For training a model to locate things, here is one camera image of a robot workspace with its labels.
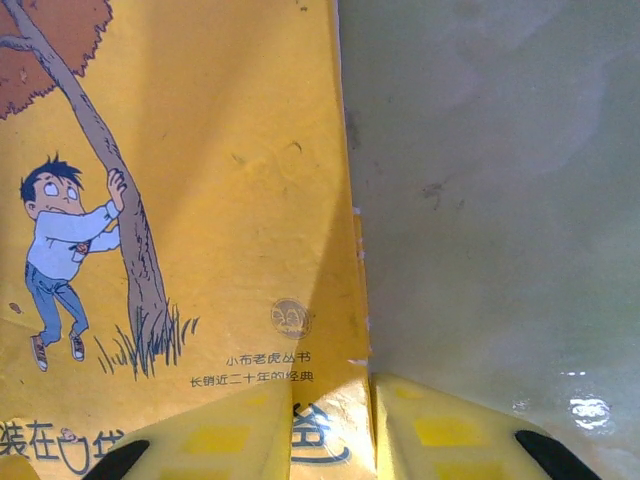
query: blue jeans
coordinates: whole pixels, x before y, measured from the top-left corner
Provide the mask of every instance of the blue jeans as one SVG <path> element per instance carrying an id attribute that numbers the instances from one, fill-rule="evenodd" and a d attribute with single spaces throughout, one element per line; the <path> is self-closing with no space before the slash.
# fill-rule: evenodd
<path id="1" fill-rule="evenodd" d="M 40 333 L 40 338 L 42 338 L 45 347 L 60 340 L 62 324 L 55 300 L 58 300 L 75 320 L 72 331 L 76 335 L 80 335 L 89 328 L 87 315 L 84 313 L 80 298 L 67 280 L 49 278 L 28 262 L 25 280 L 27 288 L 33 295 L 38 313 L 44 322 L 44 330 Z"/>

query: table surface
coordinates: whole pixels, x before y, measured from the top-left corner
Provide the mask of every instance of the table surface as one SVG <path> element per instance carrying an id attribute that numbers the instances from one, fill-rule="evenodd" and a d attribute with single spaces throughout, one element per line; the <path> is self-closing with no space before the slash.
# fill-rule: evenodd
<path id="1" fill-rule="evenodd" d="M 640 471 L 640 4 L 344 0 L 375 370 Z"/>

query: book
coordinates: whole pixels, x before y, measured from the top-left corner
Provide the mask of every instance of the book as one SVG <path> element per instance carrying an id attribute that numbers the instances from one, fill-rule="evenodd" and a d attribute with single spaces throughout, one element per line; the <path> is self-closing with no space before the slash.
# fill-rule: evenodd
<path id="1" fill-rule="evenodd" d="M 289 378 L 291 478 L 375 478 L 336 12 L 0 2 L 0 456 Z"/>

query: logo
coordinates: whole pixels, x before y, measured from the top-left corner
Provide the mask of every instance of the logo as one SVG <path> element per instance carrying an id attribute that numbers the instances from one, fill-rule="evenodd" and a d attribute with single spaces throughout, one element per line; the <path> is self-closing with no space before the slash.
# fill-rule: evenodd
<path id="1" fill-rule="evenodd" d="M 309 312 L 300 302 L 282 298 L 271 307 L 271 323 L 287 338 L 300 340 L 311 331 Z"/>

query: orange foliage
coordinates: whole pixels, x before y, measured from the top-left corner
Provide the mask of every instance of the orange foliage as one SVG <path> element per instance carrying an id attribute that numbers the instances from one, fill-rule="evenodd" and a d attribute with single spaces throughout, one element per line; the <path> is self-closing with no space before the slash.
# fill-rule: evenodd
<path id="1" fill-rule="evenodd" d="M 111 20 L 108 0 L 23 0 L 23 8 L 76 75 L 83 76 Z M 0 36 L 20 32 L 0 4 Z M 0 119 L 55 88 L 31 52 L 0 48 Z"/>

